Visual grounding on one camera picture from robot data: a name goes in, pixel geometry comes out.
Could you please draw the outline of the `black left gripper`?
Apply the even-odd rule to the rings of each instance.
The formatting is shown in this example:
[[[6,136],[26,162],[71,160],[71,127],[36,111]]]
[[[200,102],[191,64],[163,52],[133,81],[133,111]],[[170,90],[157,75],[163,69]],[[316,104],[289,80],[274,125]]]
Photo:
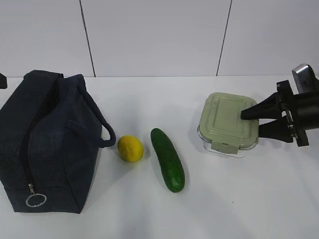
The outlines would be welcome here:
[[[7,77],[0,73],[0,89],[6,89],[7,88]]]

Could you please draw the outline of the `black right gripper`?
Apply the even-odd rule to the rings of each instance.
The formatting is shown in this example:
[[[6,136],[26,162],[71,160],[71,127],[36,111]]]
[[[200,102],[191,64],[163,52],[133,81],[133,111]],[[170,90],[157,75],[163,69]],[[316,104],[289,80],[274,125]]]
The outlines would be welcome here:
[[[281,103],[286,116],[282,117]],[[308,146],[307,130],[319,127],[319,92],[311,90],[293,94],[288,80],[277,83],[277,92],[257,105],[241,112],[243,120],[276,119],[259,125],[259,137],[292,143],[293,137],[299,147]]]

